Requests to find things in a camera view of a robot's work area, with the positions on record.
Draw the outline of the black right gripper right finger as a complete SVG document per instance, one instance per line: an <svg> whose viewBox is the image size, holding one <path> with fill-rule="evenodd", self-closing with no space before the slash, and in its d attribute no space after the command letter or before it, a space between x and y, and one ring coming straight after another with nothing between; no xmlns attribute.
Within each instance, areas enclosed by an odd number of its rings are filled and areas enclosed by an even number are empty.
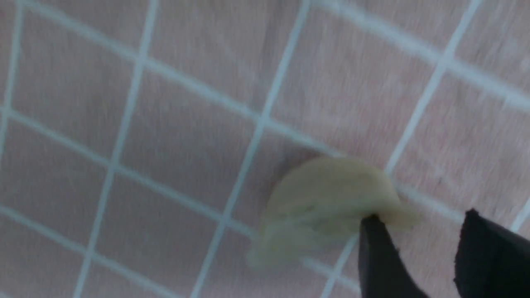
<svg viewBox="0 0 530 298"><path fill-rule="evenodd" d="M462 298L528 298L529 240L470 209L460 231L454 283Z"/></svg>

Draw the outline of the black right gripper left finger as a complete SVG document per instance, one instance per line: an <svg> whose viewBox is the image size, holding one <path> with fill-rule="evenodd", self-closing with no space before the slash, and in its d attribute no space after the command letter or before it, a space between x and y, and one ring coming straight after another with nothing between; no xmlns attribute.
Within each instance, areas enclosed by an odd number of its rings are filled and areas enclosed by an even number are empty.
<svg viewBox="0 0 530 298"><path fill-rule="evenodd" d="M358 272L363 298L427 298L405 268L399 251L377 215L360 224Z"/></svg>

